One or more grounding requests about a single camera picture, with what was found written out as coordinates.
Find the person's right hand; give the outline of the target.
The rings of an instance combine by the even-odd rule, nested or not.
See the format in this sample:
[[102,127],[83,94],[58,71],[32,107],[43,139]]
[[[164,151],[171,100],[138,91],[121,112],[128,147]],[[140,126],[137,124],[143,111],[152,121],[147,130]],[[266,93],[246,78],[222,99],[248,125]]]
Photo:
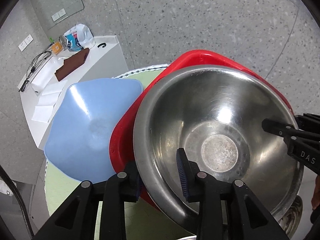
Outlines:
[[312,209],[315,210],[320,204],[320,176],[316,177],[315,189],[311,200]]

